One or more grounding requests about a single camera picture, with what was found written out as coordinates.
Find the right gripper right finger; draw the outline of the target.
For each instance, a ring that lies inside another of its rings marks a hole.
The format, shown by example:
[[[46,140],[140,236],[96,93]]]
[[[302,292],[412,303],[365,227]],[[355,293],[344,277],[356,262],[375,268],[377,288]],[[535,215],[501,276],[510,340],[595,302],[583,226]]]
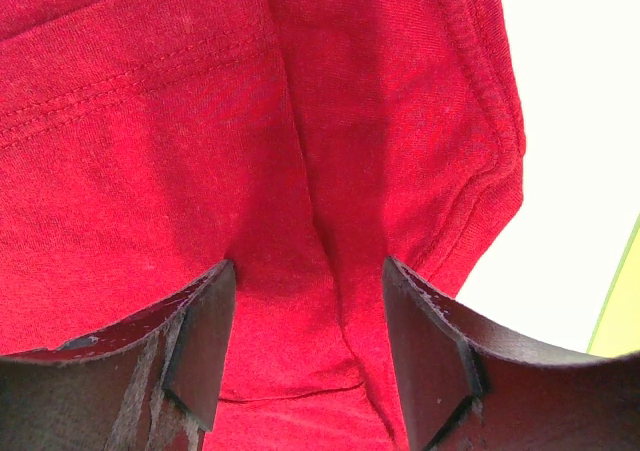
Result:
[[[383,291],[413,450],[635,450],[639,356],[601,358],[504,327],[387,258]]]

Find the red t shirt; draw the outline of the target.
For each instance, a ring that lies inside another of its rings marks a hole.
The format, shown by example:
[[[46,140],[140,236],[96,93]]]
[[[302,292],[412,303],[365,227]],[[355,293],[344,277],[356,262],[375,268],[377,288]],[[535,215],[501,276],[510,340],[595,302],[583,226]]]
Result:
[[[395,256],[456,294],[522,202],[501,0],[1,0],[1,349],[235,263],[209,450],[403,450]]]

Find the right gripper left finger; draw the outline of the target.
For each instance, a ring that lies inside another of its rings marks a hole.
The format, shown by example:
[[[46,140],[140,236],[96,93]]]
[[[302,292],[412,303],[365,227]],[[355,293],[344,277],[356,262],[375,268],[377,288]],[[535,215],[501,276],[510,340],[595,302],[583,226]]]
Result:
[[[223,260],[181,291],[56,349],[1,359],[4,450],[199,450],[235,311]]]

